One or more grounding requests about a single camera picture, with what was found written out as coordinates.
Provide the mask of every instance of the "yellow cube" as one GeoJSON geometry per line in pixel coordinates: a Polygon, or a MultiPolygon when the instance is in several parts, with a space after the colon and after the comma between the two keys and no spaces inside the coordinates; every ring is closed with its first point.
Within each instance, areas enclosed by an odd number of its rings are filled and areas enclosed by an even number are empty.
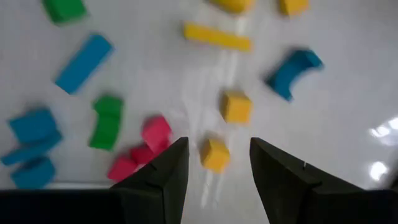
{"type": "Polygon", "coordinates": [[[232,13],[248,11],[254,4],[254,0],[211,0],[211,2],[232,13]]]}
{"type": "Polygon", "coordinates": [[[252,50],[252,42],[247,37],[222,32],[193,22],[186,22],[184,24],[184,36],[187,40],[219,45],[229,49],[237,49],[242,52],[250,52],[252,50]]]}
{"type": "Polygon", "coordinates": [[[224,92],[220,110],[227,123],[248,124],[252,108],[251,100],[243,92],[224,92]]]}
{"type": "Polygon", "coordinates": [[[310,7],[308,0],[279,0],[280,10],[286,16],[294,16],[310,7]]]}
{"type": "Polygon", "coordinates": [[[209,139],[201,151],[201,163],[206,169],[222,173],[229,164],[230,154],[223,141],[209,139]]]}

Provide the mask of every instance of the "blue rectangular block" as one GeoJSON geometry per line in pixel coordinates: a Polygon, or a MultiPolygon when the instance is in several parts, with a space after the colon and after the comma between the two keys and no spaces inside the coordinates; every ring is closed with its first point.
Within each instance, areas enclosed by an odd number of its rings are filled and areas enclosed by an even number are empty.
{"type": "Polygon", "coordinates": [[[41,157],[24,164],[20,169],[11,174],[18,189],[35,190],[42,189],[53,181],[55,168],[51,160],[41,157]]]}
{"type": "Polygon", "coordinates": [[[76,92],[112,51],[113,46],[103,36],[91,34],[55,83],[69,94],[76,92]]]}
{"type": "Polygon", "coordinates": [[[10,120],[9,125],[21,143],[44,139],[57,129],[54,118],[47,109],[30,111],[10,120]]]}
{"type": "Polygon", "coordinates": [[[44,140],[33,142],[27,146],[22,146],[20,149],[2,157],[1,162],[4,165],[9,166],[18,162],[25,162],[38,158],[49,152],[49,150],[56,146],[61,140],[61,134],[58,131],[55,131],[51,136],[44,140]]]}

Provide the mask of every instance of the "white table surface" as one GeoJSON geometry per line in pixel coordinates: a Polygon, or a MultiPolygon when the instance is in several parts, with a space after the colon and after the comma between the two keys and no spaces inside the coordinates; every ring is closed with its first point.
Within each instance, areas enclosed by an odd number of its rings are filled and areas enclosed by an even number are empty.
{"type": "MultiPolygon", "coordinates": [[[[258,136],[333,175],[365,189],[391,179],[395,147],[369,134],[398,114],[398,2],[311,0],[311,10],[286,19],[276,0],[257,0],[254,10],[231,17],[203,0],[86,0],[90,17],[54,26],[39,0],[0,1],[0,149],[17,146],[7,120],[48,106],[64,140],[50,157],[57,182],[108,185],[113,159],[139,143],[146,116],[162,113],[174,139],[190,139],[190,177],[183,223],[267,223],[249,161],[249,140],[258,136]],[[187,42],[182,21],[248,35],[254,52],[242,54],[187,42]],[[81,88],[68,95],[53,83],[57,72],[90,32],[104,34],[115,53],[81,88]],[[292,89],[290,104],[262,79],[292,47],[307,46],[325,69],[310,72],[292,89]],[[224,88],[252,99],[250,126],[226,124],[218,99],[224,88]],[[113,153],[91,149],[91,104],[104,92],[125,100],[123,128],[113,153]],[[202,168],[198,146],[208,133],[223,136],[232,161],[223,175],[202,168]],[[371,165],[389,173],[375,181],[371,165]]],[[[14,188],[0,167],[0,188],[14,188]]]]}

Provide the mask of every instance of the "blue block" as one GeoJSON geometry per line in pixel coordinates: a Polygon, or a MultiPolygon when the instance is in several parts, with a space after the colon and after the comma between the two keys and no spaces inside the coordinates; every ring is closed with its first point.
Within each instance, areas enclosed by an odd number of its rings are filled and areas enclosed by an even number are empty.
{"type": "Polygon", "coordinates": [[[42,189],[53,181],[55,168],[51,160],[41,157],[24,164],[20,169],[11,174],[18,189],[42,189]]]}
{"type": "Polygon", "coordinates": [[[10,120],[9,125],[21,143],[41,140],[57,129],[47,109],[30,111],[25,116],[10,120]]]}
{"type": "Polygon", "coordinates": [[[1,162],[4,165],[9,166],[18,162],[25,162],[38,158],[49,152],[49,150],[56,146],[61,140],[61,134],[58,131],[55,131],[52,135],[44,140],[22,146],[20,149],[17,149],[2,157],[1,162]]]}
{"type": "Polygon", "coordinates": [[[113,46],[101,35],[91,34],[63,69],[55,83],[67,93],[76,92],[95,68],[108,58],[113,46]]]}
{"type": "Polygon", "coordinates": [[[285,100],[292,99],[290,87],[293,82],[310,68],[323,68],[322,61],[311,50],[296,50],[266,83],[285,100]]]}

